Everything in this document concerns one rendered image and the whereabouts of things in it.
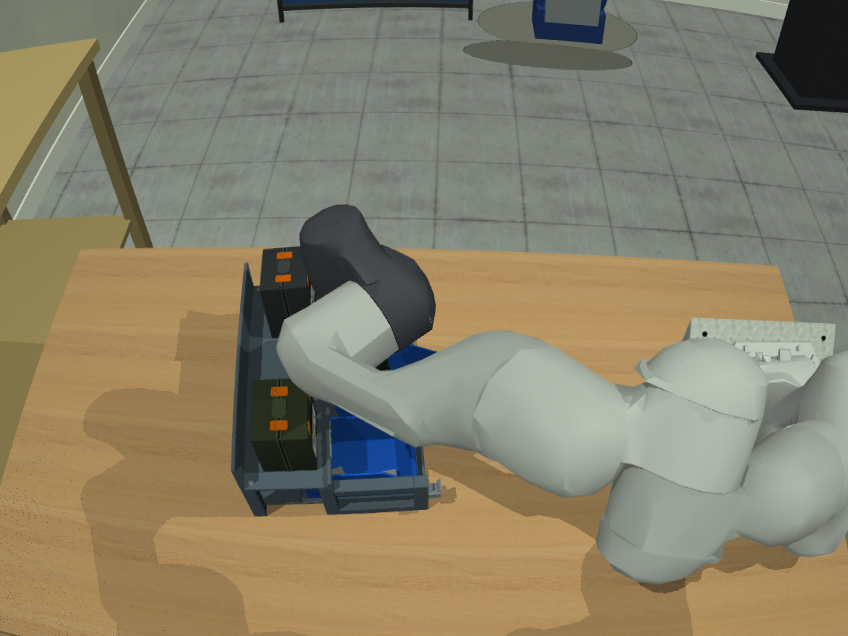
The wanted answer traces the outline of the dark green case with orange latches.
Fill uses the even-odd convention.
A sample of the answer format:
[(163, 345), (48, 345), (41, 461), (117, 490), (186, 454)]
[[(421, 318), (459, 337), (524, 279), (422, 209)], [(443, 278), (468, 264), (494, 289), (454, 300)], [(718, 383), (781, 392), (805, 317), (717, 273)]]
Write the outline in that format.
[(313, 397), (290, 378), (253, 380), (250, 441), (264, 472), (317, 470)]

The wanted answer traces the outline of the black hard case with orange latches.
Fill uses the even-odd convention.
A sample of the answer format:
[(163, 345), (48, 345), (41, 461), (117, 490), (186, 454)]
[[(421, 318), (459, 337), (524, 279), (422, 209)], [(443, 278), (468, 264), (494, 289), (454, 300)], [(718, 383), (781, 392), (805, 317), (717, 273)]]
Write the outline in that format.
[(260, 294), (272, 338), (279, 338), (284, 319), (316, 301), (300, 246), (263, 249)]

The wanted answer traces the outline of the blue bin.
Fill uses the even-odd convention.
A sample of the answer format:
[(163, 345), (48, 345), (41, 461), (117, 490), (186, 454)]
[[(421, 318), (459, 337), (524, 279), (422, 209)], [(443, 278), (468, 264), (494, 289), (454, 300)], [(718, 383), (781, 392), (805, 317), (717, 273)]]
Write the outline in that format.
[[(414, 447), (356, 416), (330, 417), (330, 422), (332, 469), (342, 466), (345, 472), (332, 474), (333, 480), (418, 476)], [(398, 476), (381, 472), (392, 469)]]
[[(399, 351), (398, 353), (392, 354), (387, 359), (388, 359), (388, 364), (390, 366), (390, 370), (395, 370), (395, 369), (401, 368), (403, 366), (409, 365), (411, 363), (420, 361), (420, 360), (422, 360), (422, 359), (424, 359), (424, 358), (426, 358), (430, 355), (433, 355), (435, 353), (437, 353), (437, 351), (433, 351), (433, 350), (430, 350), (430, 349), (426, 349), (426, 348), (423, 348), (423, 347), (419, 347), (419, 346), (415, 346), (415, 345), (410, 344), (407, 347), (405, 347), (404, 349), (402, 349), (401, 351)], [(340, 407), (338, 407), (336, 405), (335, 405), (335, 410), (336, 410), (339, 417), (354, 416), (351, 413), (341, 409)]]

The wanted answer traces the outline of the grey metal shelf rack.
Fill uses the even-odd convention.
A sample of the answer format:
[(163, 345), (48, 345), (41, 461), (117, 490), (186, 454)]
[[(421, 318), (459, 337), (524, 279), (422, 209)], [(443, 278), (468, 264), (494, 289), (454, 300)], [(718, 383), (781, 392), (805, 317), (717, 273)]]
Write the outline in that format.
[[(279, 338), (271, 336), (259, 287), (253, 285), (249, 265), (244, 263), (231, 472), (254, 516), (267, 516), (267, 505), (289, 504), (324, 504), (327, 515), (428, 510), (428, 497), (441, 498), (442, 486), (441, 478), (428, 483), (423, 447), (415, 448), (418, 476), (333, 480), (330, 417), (339, 416), (334, 404), (314, 397), (317, 470), (263, 471), (250, 441), (252, 381), (289, 376), (277, 354)], [(321, 498), (308, 498), (306, 490), (310, 489), (319, 489)]]

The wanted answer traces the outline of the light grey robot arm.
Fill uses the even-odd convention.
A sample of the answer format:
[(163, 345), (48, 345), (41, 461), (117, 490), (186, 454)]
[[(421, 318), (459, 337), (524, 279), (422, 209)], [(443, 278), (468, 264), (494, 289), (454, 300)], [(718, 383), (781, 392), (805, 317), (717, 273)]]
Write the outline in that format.
[(810, 342), (688, 339), (641, 359), (647, 382), (626, 386), (538, 338), (490, 330), (380, 371), (433, 329), (436, 303), (416, 261), (369, 230), (355, 206), (334, 205), (299, 234), (319, 300), (284, 319), (276, 349), (306, 394), (562, 498), (613, 482), (597, 548), (636, 582), (680, 580), (739, 536), (803, 557), (838, 549), (848, 351), (819, 364)]

